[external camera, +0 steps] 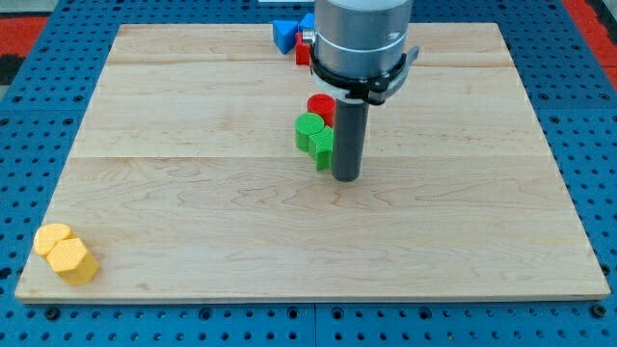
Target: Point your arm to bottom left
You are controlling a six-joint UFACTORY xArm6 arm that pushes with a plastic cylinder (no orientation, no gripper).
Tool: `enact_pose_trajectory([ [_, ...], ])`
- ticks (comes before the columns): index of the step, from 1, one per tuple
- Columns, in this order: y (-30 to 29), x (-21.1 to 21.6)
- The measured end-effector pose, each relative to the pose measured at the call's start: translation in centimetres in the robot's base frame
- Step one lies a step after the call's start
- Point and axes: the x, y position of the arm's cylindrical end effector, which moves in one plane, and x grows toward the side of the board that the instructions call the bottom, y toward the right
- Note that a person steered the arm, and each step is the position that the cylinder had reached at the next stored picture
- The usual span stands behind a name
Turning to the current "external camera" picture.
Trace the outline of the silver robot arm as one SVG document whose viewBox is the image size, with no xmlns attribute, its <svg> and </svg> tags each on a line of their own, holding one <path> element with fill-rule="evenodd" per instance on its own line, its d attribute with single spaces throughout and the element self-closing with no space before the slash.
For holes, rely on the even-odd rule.
<svg viewBox="0 0 617 347">
<path fill-rule="evenodd" d="M 314 61 L 347 78 L 392 70 L 404 53 L 412 0 L 316 0 Z"/>
</svg>

